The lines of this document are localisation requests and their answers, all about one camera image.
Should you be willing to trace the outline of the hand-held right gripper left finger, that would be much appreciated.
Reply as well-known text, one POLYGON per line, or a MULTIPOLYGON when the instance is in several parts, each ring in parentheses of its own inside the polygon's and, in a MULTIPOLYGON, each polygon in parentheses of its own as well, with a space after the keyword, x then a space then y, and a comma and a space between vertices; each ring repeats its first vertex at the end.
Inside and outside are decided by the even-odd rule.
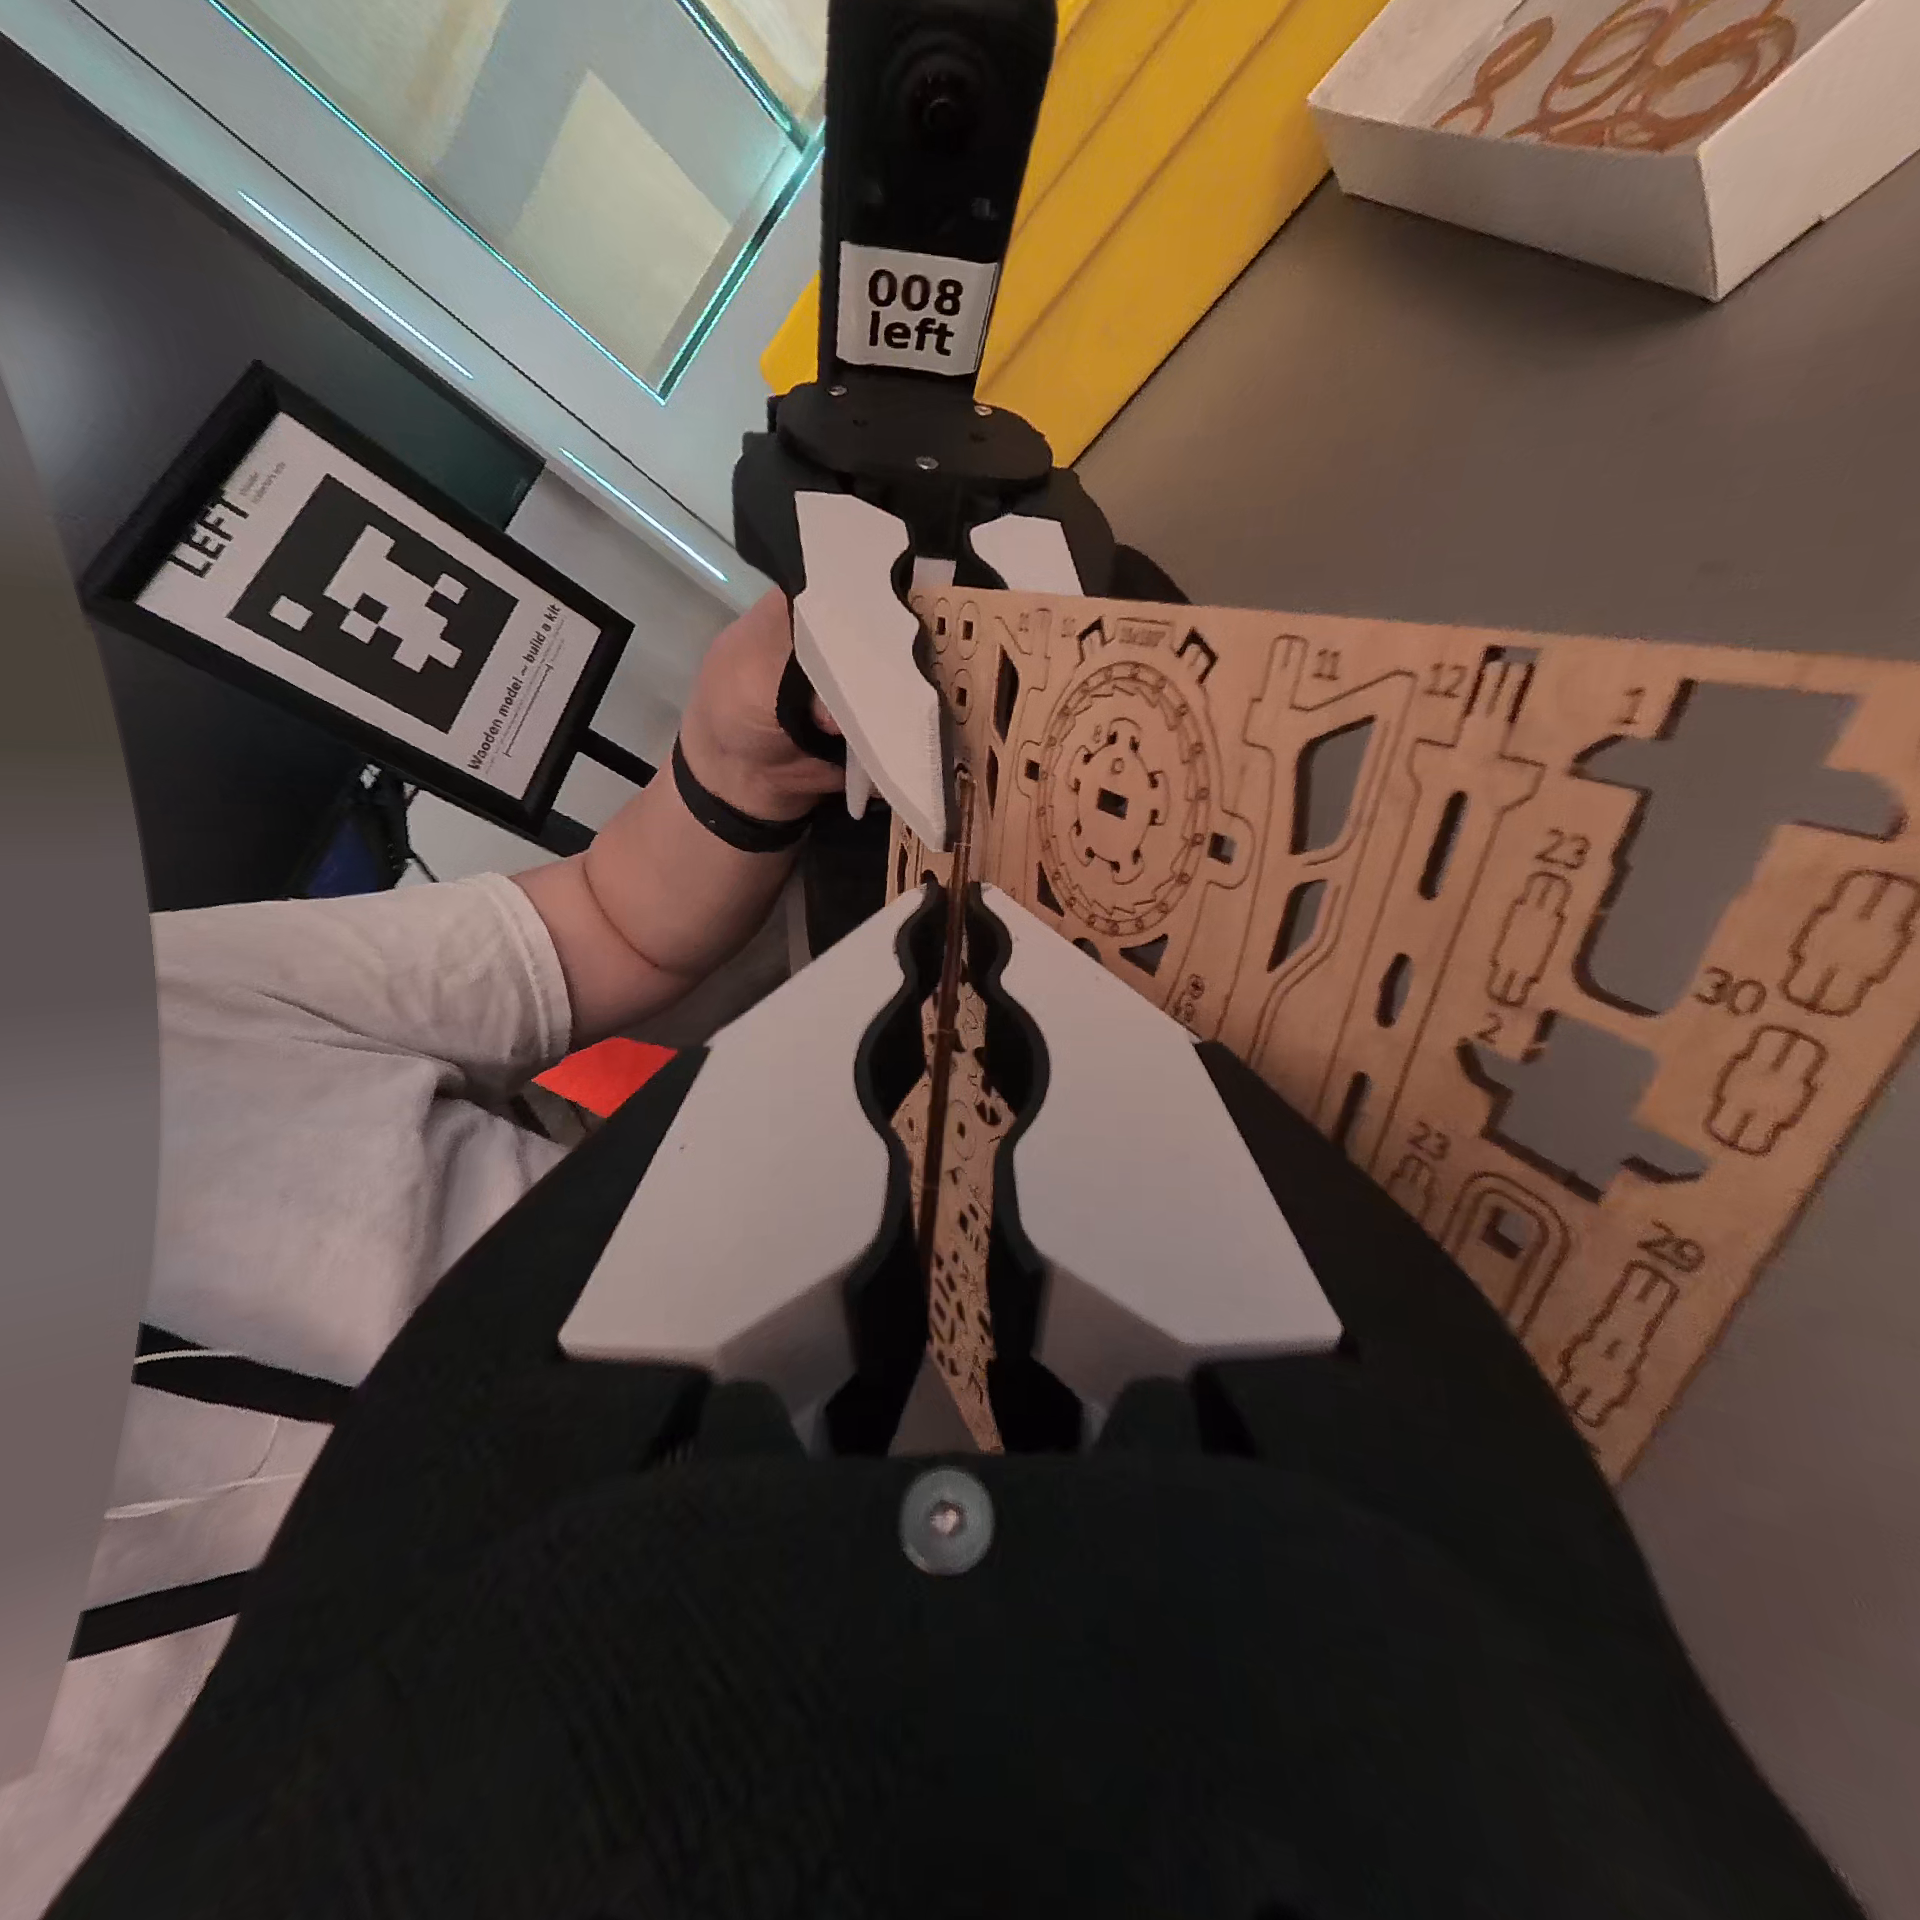
POLYGON ((705 1049, 561 1346, 769 1386, 803 1437, 882 1453, 928 1345, 894 1110, 924 1074, 939 889, 865 922, 705 1049))

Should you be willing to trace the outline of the person's left forearm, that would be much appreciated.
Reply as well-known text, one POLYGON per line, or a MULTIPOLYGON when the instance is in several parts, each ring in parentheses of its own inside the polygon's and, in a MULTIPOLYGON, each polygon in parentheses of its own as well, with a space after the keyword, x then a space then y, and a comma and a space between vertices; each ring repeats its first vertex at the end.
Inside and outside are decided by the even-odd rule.
POLYGON ((800 846, 722 842, 666 772, 585 853, 516 873, 561 963, 569 1041, 607 1041, 684 1001, 759 931, 798 859, 800 846))

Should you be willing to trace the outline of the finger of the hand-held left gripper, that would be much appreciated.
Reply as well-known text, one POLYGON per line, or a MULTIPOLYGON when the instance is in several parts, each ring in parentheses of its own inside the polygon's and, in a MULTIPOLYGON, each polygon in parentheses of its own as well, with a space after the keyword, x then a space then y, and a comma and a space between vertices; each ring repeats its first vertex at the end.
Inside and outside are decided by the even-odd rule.
POLYGON ((1065 529, 1055 517, 1001 515, 942 529, 935 551, 905 565, 905 599, 937 593, 1083 593, 1065 529))
POLYGON ((880 793, 927 849, 950 850, 942 700, 916 660, 921 623, 897 588, 905 523, 854 494, 798 492, 800 669, 849 746, 849 810, 880 793))

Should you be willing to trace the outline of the glass window panel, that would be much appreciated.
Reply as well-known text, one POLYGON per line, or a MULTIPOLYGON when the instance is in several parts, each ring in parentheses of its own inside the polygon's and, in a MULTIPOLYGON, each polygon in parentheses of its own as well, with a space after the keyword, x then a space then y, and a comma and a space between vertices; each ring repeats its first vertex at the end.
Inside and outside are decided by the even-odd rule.
POLYGON ((383 165, 667 401, 818 146, 823 3, 84 4, 362 237, 383 165))

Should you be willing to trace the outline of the black wristband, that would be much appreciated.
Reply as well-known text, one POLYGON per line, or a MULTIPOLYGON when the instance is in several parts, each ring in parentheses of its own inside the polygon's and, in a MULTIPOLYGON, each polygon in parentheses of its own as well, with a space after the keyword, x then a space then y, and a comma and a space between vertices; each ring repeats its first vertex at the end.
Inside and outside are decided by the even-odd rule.
POLYGON ((755 858, 786 853, 807 839, 815 827, 815 819, 818 814, 816 807, 809 807, 806 814, 790 820, 770 820, 713 793, 710 783, 694 772, 681 737, 675 738, 671 767, 679 799, 688 810, 690 819, 737 853, 755 858))

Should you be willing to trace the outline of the small wooden parts sheet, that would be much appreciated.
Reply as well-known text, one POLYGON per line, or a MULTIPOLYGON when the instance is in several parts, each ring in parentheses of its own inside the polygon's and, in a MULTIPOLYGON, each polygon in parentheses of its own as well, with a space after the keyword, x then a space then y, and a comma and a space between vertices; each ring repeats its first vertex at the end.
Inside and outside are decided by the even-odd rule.
POLYGON ((897 878, 945 889, 930 996, 919 1018, 924 1073, 894 1115, 913 1177, 911 1209, 928 1292, 928 1369, 967 1439, 1003 1451, 992 1407, 992 1203, 1016 1113, 992 1079, 988 1006, 971 981, 970 883, 980 803, 963 782, 963 823, 942 866, 902 843, 897 878))

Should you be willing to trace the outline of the person's left hand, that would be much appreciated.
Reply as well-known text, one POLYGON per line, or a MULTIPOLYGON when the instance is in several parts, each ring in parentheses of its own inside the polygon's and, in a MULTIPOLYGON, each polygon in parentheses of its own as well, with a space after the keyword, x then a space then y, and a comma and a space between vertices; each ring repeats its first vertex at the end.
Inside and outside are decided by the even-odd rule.
POLYGON ((792 665, 790 604, 769 589, 713 638, 679 723, 694 772, 721 798, 770 820, 846 796, 843 764, 803 748, 779 717, 792 665))

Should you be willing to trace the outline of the white cardboard box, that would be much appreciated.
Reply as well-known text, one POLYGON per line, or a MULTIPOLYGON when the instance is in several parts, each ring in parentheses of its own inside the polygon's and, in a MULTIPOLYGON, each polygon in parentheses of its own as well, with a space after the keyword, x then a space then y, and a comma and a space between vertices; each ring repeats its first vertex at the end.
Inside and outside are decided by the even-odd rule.
POLYGON ((1918 146, 1918 4, 1786 3, 1811 44, 1684 150, 1569 150, 1432 130, 1415 109, 1523 4, 1398 3, 1311 97, 1359 199, 1724 300, 1918 146))

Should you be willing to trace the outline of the large wooden parts sheet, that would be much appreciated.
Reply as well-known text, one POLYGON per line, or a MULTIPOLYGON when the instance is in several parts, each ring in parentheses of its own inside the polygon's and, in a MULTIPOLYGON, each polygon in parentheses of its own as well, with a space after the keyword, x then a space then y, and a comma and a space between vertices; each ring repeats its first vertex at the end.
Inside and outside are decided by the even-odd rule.
POLYGON ((1916 1031, 1916 662, 916 588, 977 873, 1479 1284, 1609 1482, 1916 1031))

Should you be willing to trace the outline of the red plastic object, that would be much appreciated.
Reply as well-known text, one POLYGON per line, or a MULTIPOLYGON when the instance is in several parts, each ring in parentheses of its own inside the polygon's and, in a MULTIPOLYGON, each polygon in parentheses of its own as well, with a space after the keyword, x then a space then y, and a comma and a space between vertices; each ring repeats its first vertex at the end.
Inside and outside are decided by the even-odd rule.
POLYGON ((598 1121, 608 1121, 663 1068, 679 1058, 676 1046, 648 1041, 608 1037, 578 1046, 535 1079, 542 1093, 564 1099, 598 1121))

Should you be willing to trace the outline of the yellow plastic bin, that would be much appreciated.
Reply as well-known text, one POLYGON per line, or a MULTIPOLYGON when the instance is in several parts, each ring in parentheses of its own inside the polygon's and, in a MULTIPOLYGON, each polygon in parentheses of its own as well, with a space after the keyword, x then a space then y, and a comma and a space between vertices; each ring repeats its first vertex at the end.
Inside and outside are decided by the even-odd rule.
POLYGON ((1328 173, 1308 98, 1382 3, 1068 3, 980 398, 1074 465, 1328 173))

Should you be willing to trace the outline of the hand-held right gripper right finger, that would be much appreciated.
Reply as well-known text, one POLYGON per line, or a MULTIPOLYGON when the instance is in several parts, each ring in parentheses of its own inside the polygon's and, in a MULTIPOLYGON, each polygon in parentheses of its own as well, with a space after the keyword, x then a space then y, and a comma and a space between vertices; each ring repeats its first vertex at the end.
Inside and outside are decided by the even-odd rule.
POLYGON ((967 899, 992 1162, 988 1393, 1076 1451, 1130 1386, 1332 1354, 1343 1323, 1209 1073, 1217 1046, 994 885, 967 899))

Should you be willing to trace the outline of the framed marker sign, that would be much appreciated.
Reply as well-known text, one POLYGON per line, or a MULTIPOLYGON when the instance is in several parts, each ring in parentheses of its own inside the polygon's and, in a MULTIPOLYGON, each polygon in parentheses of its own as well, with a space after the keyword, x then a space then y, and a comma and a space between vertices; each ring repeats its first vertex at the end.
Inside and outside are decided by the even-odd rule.
POLYGON ((552 827, 633 623, 252 364, 80 602, 494 825, 552 827))

